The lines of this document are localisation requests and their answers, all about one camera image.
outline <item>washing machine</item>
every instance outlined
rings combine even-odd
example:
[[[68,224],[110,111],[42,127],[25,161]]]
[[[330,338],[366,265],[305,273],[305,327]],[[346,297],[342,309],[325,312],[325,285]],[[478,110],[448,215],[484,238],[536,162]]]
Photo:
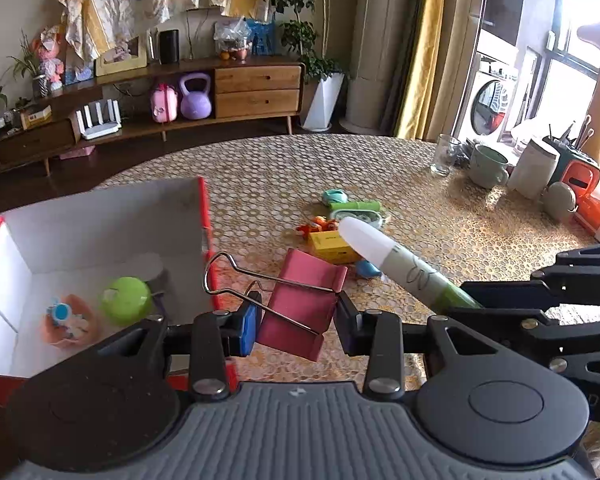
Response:
[[[468,81],[470,90],[462,100],[454,136],[481,144],[498,142],[517,81],[515,68],[476,52]]]

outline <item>green ball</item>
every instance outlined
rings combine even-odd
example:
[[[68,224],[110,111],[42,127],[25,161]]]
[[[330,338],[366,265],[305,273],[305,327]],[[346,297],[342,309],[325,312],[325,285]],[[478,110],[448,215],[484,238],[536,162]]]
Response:
[[[111,283],[102,293],[100,308],[120,326],[128,326],[140,321],[153,308],[151,291],[145,282],[125,276]]]

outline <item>gray ribbed panel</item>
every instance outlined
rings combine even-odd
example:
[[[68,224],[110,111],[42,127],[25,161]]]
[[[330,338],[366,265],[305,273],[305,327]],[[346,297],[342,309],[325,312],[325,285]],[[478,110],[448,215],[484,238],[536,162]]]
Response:
[[[573,463],[495,472],[444,455],[397,404],[353,383],[243,383],[219,404],[198,404],[165,446],[126,467],[59,473],[24,463],[8,480],[575,480]]]

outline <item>dark wooden floor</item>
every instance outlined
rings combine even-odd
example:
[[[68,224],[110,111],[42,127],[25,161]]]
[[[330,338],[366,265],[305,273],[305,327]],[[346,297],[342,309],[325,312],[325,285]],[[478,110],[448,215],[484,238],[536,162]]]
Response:
[[[296,133],[302,130],[296,127]],[[223,140],[286,134],[285,119],[212,124],[190,130],[174,130],[162,142],[160,134],[110,142],[96,147],[88,157],[50,161],[51,176],[42,162],[0,174],[0,213],[15,207],[83,192],[103,180],[146,160],[192,146]]]

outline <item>yellow curtain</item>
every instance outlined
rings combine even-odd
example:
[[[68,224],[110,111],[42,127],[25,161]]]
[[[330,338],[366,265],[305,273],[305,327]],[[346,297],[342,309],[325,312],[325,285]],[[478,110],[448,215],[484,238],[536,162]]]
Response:
[[[395,133],[399,139],[425,137],[424,128],[436,74],[444,3],[445,0],[422,0],[420,27],[411,60],[411,73],[407,79]]]

